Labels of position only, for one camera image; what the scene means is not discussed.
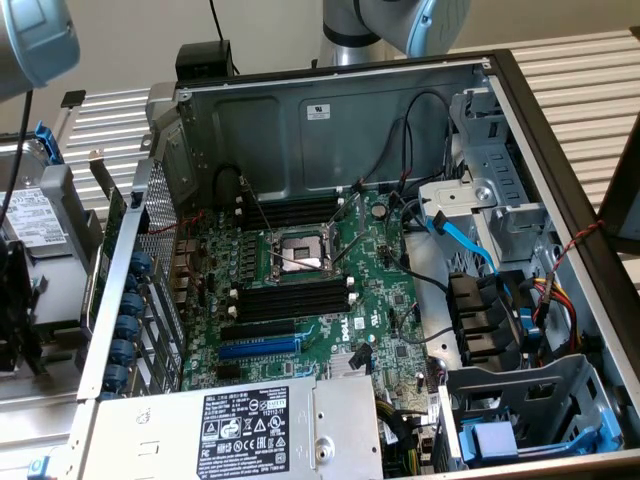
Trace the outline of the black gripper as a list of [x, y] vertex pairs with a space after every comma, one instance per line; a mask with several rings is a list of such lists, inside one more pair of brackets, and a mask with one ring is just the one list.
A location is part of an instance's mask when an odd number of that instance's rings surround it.
[[33, 289], [22, 242], [1, 240], [1, 371], [24, 361], [34, 375], [44, 373], [42, 348], [31, 324]]

